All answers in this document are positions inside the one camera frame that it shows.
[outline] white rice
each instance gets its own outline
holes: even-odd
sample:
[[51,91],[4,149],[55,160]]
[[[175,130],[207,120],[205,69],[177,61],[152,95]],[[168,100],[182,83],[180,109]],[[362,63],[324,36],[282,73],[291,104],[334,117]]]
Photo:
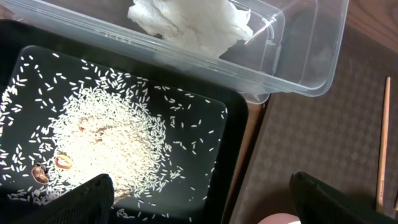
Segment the white rice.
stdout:
[[[149,115],[139,103],[132,108],[129,99],[91,88],[70,96],[64,110],[49,127],[57,143],[54,155],[66,153],[73,167],[67,171],[52,169],[51,159],[52,185],[67,182],[77,187],[102,173],[112,178],[115,197],[140,195],[162,185],[157,171],[159,160],[164,158],[162,151],[168,146],[161,119]],[[65,190],[66,186],[50,193]]]

